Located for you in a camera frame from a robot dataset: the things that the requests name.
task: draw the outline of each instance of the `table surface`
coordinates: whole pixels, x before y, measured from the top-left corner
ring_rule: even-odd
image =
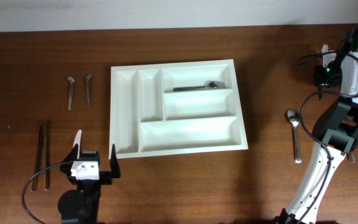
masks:
[[[221,27],[0,33],[0,223],[33,223],[21,191],[33,174],[37,125],[51,121],[50,160],[71,150],[77,130],[82,149],[101,153],[108,170],[110,67],[234,59],[249,150],[119,160],[122,178],[103,186],[99,221],[106,223],[249,223],[271,220],[294,197],[313,141],[300,130],[302,164],[293,160],[289,108],[299,109],[313,86],[314,64],[298,57],[323,44],[336,48],[353,25]],[[93,73],[92,104],[83,77]],[[66,76],[75,83],[67,110]],[[312,128],[334,101],[312,99]],[[356,163],[345,160],[326,191],[318,220],[358,223]],[[58,170],[51,188],[28,191],[27,204],[46,223],[58,223],[57,201],[75,187]]]

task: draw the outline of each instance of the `wire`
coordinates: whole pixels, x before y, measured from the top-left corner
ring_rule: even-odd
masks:
[[[60,165],[64,165],[64,164],[71,164],[72,162],[59,162],[59,163],[56,163],[56,164],[53,164],[53,165],[50,165],[42,170],[40,170],[38,173],[34,174],[28,181],[27,183],[25,184],[24,188],[23,188],[23,191],[22,191],[22,205],[23,205],[23,208],[25,210],[25,212],[27,212],[27,214],[32,218],[34,219],[37,223],[42,223],[42,224],[45,224],[44,222],[42,222],[41,220],[39,220],[37,217],[35,217],[31,212],[30,210],[27,208],[27,205],[25,204],[25,201],[24,201],[24,195],[25,195],[25,191],[27,190],[27,187],[29,186],[29,184],[31,183],[31,181],[37,177],[38,175],[40,175],[41,173],[45,172],[46,170],[49,170],[51,168],[54,168],[56,166],[60,166]]]
[[[298,65],[303,65],[304,63],[308,63],[308,62],[310,62],[312,60],[318,59],[318,58],[322,57],[323,55],[327,55],[327,54],[344,54],[344,55],[346,55],[348,57],[353,58],[356,62],[358,62],[358,58],[356,56],[354,56],[354,55],[351,55],[351,54],[348,54],[348,53],[340,53],[340,52],[337,52],[337,51],[333,50],[333,51],[329,51],[329,52],[325,52],[325,53],[319,53],[319,54],[315,54],[315,55],[303,56],[298,60]],[[306,60],[306,61],[302,61],[304,58],[308,58],[308,57],[311,57],[311,59]],[[332,94],[332,95],[342,96],[342,97],[345,97],[345,98],[357,98],[358,97],[358,94],[356,94],[356,95],[347,95],[347,94],[343,94],[343,93],[338,93],[336,91],[322,90],[322,91],[317,91],[317,92],[314,92],[314,93],[310,94],[308,97],[306,97],[306,99],[304,100],[304,102],[302,104],[301,111],[300,111],[300,121],[301,121],[302,128],[305,130],[305,132],[308,134],[308,136],[310,136],[314,141],[319,143],[320,146],[327,152],[327,155],[328,155],[328,168],[327,168],[326,175],[324,176],[323,182],[321,184],[321,187],[320,187],[320,189],[318,190],[318,192],[316,194],[316,197],[314,198],[312,203],[309,205],[307,210],[304,212],[304,214],[300,217],[300,219],[298,220],[297,224],[300,224],[302,222],[302,219],[304,219],[304,217],[306,217],[306,215],[309,213],[309,211],[313,208],[313,205],[317,202],[317,199],[319,198],[321,192],[324,189],[325,183],[326,183],[327,178],[328,178],[329,171],[331,169],[331,153],[329,152],[329,150],[327,148],[327,145],[325,145],[318,138],[316,138],[314,135],[312,135],[310,133],[310,131],[306,128],[305,123],[303,122],[303,112],[305,110],[307,102],[310,100],[310,98],[312,98],[312,97],[314,97],[314,96],[316,96],[318,94],[322,94],[322,93],[328,93],[328,94]]]

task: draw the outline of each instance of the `white wall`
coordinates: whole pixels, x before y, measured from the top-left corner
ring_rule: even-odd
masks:
[[[0,31],[358,23],[358,0],[0,0]]]

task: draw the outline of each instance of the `wooden table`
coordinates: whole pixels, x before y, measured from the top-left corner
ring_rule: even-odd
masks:
[[[0,33],[0,223],[33,223],[21,190],[33,174],[37,123],[52,122],[51,162],[71,150],[78,129],[83,150],[101,153],[108,170],[110,67],[233,58],[249,150],[119,160],[122,178],[103,186],[99,221],[106,223],[232,223],[270,220],[295,195],[312,140],[300,131],[304,162],[295,164],[289,108],[299,109],[313,86],[313,64],[298,57],[323,44],[336,48],[358,25]],[[83,77],[91,72],[92,104]],[[72,110],[68,82],[76,78]],[[335,97],[311,100],[308,128]],[[318,220],[358,223],[356,163],[344,161],[319,208]],[[58,170],[26,200],[33,213],[58,223],[57,202],[75,187]]]

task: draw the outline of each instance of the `white tray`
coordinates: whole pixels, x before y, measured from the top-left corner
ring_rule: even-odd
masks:
[[[173,92],[208,81],[225,88]],[[248,149],[233,60],[111,67],[113,143],[118,159]]]

